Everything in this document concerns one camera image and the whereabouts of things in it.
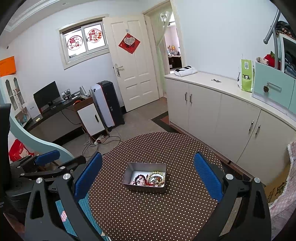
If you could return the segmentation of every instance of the window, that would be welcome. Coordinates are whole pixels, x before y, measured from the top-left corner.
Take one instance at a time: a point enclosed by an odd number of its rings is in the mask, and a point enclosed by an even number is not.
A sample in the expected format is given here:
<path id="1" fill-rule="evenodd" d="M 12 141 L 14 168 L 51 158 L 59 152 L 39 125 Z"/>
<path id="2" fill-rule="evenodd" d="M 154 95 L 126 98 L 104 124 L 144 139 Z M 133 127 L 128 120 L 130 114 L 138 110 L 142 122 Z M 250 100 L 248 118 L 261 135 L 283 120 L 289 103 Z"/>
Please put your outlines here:
<path id="1" fill-rule="evenodd" d="M 109 52 L 103 17 L 96 16 L 59 29 L 64 69 Z"/>

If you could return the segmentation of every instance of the drawer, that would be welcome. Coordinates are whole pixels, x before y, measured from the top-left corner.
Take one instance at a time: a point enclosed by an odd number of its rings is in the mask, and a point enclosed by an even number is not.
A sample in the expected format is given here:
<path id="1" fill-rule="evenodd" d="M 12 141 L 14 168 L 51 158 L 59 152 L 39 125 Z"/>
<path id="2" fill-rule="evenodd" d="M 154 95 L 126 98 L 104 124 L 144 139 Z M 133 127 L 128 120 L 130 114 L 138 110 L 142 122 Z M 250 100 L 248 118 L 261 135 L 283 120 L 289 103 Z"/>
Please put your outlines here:
<path id="1" fill-rule="evenodd" d="M 294 81 L 294 78 L 275 68 L 261 63 L 255 64 L 254 92 L 286 108 L 289 108 L 291 102 Z M 263 90 L 266 85 L 269 88 L 267 93 Z"/>
<path id="2" fill-rule="evenodd" d="M 295 85 L 296 85 L 296 81 L 294 84 L 294 90 L 291 98 L 291 103 L 289 106 L 289 111 L 293 112 L 294 114 L 296 114 L 296 86 Z"/>

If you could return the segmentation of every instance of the countertop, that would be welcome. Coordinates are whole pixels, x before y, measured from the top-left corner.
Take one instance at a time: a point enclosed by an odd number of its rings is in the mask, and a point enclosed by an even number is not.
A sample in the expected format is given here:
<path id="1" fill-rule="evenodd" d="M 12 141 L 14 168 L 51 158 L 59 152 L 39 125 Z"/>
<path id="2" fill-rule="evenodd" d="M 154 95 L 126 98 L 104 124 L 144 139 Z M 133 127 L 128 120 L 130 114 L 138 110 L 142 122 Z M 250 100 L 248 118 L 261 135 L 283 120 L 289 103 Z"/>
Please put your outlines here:
<path id="1" fill-rule="evenodd" d="M 241 90 L 238 87 L 237 81 L 234 79 L 229 79 L 219 75 L 208 74 L 204 72 L 198 72 L 184 77 L 179 77 L 175 74 L 168 74 L 165 76 L 165 78 L 199 85 L 238 98 L 268 112 L 269 114 L 277 117 L 278 119 L 292 127 L 294 130 L 296 130 L 296 122 L 293 119 L 291 119 L 278 109 L 272 107 L 271 105 L 268 105 L 265 102 L 253 98 L 252 93 Z M 221 81 L 221 83 L 211 81 L 212 79 L 219 80 Z"/>

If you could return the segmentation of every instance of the white door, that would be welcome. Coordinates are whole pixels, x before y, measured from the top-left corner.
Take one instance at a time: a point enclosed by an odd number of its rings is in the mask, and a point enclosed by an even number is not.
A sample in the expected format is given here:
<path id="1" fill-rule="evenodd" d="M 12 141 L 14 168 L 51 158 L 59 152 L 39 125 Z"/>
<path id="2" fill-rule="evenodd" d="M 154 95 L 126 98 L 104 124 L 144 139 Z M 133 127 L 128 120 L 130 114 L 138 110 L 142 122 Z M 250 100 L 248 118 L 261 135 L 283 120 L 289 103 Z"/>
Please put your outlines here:
<path id="1" fill-rule="evenodd" d="M 189 133 L 212 146 L 221 93 L 189 84 Z"/>
<path id="2" fill-rule="evenodd" d="M 189 84 L 165 79 L 170 122 L 188 131 Z"/>
<path id="3" fill-rule="evenodd" d="M 103 21 L 126 111 L 159 99 L 144 15 L 107 17 Z M 140 41 L 133 54 L 119 47 L 127 33 Z"/>
<path id="4" fill-rule="evenodd" d="M 251 137 L 259 113 L 259 108 L 222 94 L 212 147 L 236 163 Z"/>
<path id="5" fill-rule="evenodd" d="M 77 112 L 87 132 L 91 136 L 105 129 L 93 103 L 80 109 Z"/>
<path id="6" fill-rule="evenodd" d="M 268 185 L 289 163 L 287 145 L 294 137 L 294 129 L 262 110 L 237 165 Z"/>

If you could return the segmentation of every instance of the cardboard box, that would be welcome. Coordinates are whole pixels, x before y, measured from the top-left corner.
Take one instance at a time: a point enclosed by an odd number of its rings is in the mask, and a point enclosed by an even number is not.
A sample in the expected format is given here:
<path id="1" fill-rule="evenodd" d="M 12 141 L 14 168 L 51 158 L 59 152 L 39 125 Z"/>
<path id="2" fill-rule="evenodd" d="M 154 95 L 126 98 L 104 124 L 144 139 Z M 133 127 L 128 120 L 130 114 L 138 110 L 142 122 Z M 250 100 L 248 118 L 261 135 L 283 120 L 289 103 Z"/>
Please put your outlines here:
<path id="1" fill-rule="evenodd" d="M 0 77 L 15 74 L 15 57 L 9 57 L 0 61 Z"/>
<path id="2" fill-rule="evenodd" d="M 277 176 L 272 183 L 264 188 L 264 192 L 267 198 L 267 202 L 274 202 L 282 193 L 286 186 L 287 176 L 289 174 L 290 164 Z"/>

